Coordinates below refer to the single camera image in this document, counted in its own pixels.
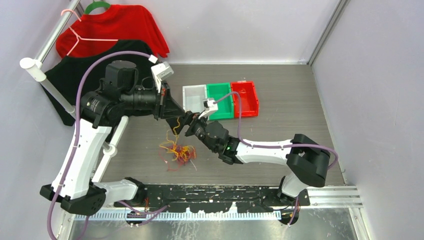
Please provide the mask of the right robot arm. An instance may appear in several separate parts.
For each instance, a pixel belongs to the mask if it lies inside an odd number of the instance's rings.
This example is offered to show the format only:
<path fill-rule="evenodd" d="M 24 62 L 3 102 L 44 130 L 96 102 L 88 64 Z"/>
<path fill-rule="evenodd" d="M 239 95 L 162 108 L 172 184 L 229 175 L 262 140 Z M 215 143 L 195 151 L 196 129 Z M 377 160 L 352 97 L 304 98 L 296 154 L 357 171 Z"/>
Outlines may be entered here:
<path fill-rule="evenodd" d="M 291 205 L 308 187 L 322 188 L 326 184 L 330 150 L 304 134 L 295 134 L 284 141 L 251 141 L 231 136 L 218 121 L 208 123 L 195 117 L 185 136 L 196 136 L 224 163 L 268 163 L 287 166 L 291 173 L 283 176 L 276 197 L 283 205 Z"/>

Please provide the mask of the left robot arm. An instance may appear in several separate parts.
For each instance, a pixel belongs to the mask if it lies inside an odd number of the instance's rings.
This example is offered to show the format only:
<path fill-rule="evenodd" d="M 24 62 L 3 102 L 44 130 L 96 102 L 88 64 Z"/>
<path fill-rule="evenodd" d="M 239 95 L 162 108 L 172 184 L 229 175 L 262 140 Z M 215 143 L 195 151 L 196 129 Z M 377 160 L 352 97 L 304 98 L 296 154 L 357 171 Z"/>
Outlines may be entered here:
<path fill-rule="evenodd" d="M 70 214 L 83 216 L 92 216 L 109 204 L 138 207 L 145 202 L 142 182 L 131 177 L 101 182 L 92 174 L 104 142 L 116 137 L 120 124 L 136 111 L 167 121 L 185 114 L 170 95 L 166 78 L 173 70 L 167 62 L 151 67 L 152 88 L 143 86 L 139 73 L 135 63 L 115 60 L 105 67 L 98 89 L 78 93 L 72 144 L 55 180 L 41 187 L 41 196 Z"/>

